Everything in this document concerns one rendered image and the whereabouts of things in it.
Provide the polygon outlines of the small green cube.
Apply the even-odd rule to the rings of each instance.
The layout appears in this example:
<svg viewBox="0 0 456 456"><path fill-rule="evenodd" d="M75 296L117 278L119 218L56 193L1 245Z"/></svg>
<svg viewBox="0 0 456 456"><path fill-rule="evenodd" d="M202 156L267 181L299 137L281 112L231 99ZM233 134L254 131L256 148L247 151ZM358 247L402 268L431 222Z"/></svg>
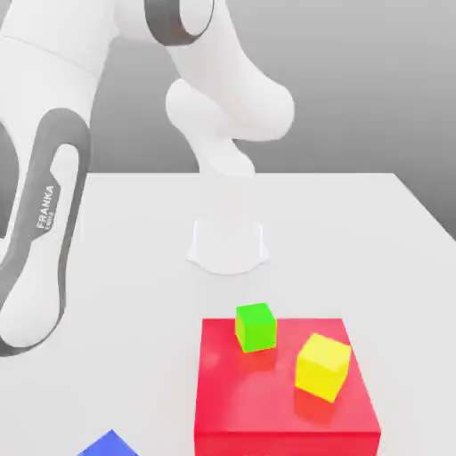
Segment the small green cube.
<svg viewBox="0 0 456 456"><path fill-rule="evenodd" d="M267 303L236 307L235 336L244 353L273 349L277 344L277 321Z"/></svg>

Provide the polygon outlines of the small yellow cube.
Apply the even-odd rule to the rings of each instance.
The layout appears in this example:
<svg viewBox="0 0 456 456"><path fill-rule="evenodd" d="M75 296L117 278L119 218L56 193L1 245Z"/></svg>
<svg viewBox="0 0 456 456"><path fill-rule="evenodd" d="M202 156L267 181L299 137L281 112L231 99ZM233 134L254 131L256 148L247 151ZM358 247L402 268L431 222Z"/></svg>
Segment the small yellow cube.
<svg viewBox="0 0 456 456"><path fill-rule="evenodd" d="M297 354L295 387L334 403L344 385L352 348L314 333Z"/></svg>

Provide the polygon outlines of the small blue cube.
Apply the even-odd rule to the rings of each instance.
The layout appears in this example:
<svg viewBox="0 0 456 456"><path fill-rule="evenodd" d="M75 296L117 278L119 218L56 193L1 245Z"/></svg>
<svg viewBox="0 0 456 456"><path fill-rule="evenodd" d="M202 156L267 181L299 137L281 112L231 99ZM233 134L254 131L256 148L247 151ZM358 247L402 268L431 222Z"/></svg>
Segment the small blue cube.
<svg viewBox="0 0 456 456"><path fill-rule="evenodd" d="M101 436L78 456L139 456L114 430Z"/></svg>

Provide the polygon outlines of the large red box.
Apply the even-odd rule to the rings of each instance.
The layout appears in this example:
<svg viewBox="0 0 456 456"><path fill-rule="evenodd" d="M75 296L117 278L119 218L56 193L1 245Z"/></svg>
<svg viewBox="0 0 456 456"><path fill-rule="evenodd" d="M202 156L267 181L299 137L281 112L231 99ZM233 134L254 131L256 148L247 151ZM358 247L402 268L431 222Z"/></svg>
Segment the large red box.
<svg viewBox="0 0 456 456"><path fill-rule="evenodd" d="M347 343L340 319L280 319L275 349L245 354L232 319L202 322L195 456L377 456L381 430L355 358L333 403L296 389L314 333Z"/></svg>

